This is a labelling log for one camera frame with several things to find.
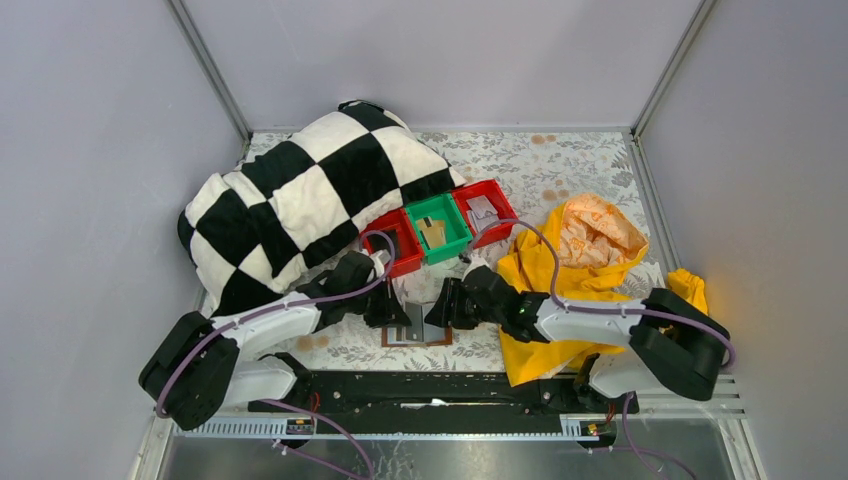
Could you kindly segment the brown leather card holder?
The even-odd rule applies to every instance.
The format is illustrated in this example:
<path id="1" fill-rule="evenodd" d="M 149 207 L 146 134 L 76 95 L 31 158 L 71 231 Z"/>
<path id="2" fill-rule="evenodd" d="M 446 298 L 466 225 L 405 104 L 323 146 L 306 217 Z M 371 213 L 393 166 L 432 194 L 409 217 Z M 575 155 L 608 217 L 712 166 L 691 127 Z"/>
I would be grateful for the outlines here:
<path id="1" fill-rule="evenodd" d="M 450 327 L 435 327 L 426 323 L 383 327 L 381 335 L 381 346 L 385 348 L 445 346 L 453 343 Z"/>

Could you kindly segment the grey credit card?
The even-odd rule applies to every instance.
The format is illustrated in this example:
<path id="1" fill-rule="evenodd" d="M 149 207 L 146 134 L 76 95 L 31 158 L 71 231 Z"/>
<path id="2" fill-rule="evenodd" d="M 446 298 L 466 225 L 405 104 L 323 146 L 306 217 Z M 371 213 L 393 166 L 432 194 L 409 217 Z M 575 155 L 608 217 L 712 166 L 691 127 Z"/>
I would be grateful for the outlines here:
<path id="1" fill-rule="evenodd" d="M 405 312 L 411 320 L 411 325 L 403 329 L 403 339 L 405 341 L 412 343 L 426 342 L 426 323 L 424 319 L 431 308 L 432 303 L 405 303 Z"/>

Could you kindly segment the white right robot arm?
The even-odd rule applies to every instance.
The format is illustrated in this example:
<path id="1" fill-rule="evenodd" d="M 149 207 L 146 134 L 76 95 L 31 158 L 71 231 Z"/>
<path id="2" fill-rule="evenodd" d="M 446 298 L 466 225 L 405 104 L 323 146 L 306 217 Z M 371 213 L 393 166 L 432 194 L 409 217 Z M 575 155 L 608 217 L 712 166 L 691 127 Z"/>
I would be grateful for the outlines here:
<path id="1" fill-rule="evenodd" d="M 588 387 L 607 399 L 663 388 L 707 401 L 720 371 L 736 359 L 728 330 L 669 289 L 626 302 L 567 300 L 520 292 L 486 265 L 447 279 L 424 321 L 460 330 L 491 323 L 524 344 L 618 347 L 620 353 L 598 353 L 581 368 Z"/>

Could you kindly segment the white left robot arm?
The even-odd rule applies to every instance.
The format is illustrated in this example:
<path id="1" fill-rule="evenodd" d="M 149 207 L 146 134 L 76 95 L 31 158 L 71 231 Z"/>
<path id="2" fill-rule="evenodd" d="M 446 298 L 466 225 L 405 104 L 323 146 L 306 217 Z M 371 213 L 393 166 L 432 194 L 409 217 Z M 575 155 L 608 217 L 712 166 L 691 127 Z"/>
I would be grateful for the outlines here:
<path id="1" fill-rule="evenodd" d="M 219 410 L 285 398 L 298 381 L 297 366 L 269 348 L 360 315 L 388 318 L 385 297 L 394 265 L 387 250 L 349 251 L 332 270 L 269 304 L 207 318 L 183 315 L 142 368 L 138 383 L 157 414 L 193 430 Z"/>

